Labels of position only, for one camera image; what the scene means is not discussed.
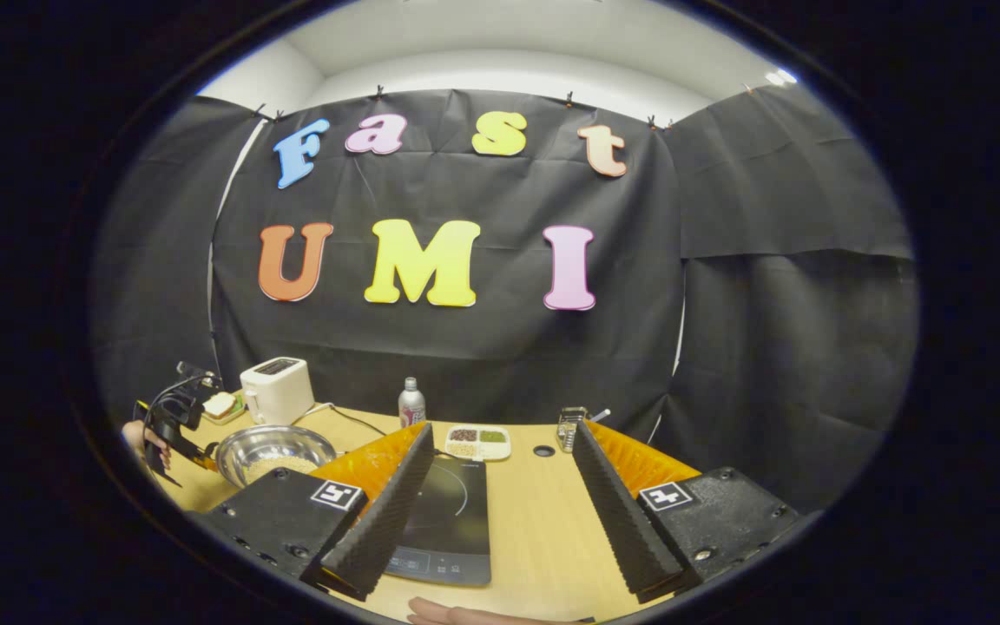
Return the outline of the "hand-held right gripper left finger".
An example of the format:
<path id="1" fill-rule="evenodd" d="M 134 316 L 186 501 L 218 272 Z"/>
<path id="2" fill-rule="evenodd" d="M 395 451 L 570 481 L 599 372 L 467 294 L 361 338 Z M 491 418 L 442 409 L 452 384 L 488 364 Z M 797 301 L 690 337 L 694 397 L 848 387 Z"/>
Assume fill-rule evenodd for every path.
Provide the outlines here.
<path id="1" fill-rule="evenodd" d="M 431 424 L 414 424 L 314 471 L 271 468 L 202 519 L 269 569 L 363 601 L 391 561 L 433 459 Z"/>

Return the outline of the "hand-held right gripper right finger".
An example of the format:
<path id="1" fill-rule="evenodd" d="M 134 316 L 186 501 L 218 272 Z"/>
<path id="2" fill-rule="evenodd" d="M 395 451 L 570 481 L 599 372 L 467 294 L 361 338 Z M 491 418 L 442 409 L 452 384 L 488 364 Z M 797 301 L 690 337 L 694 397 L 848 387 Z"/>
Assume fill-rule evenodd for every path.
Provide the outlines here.
<path id="1" fill-rule="evenodd" d="M 694 589 L 745 566 L 800 523 L 789 503 L 745 472 L 702 472 L 584 419 L 571 454 L 639 602 Z"/>

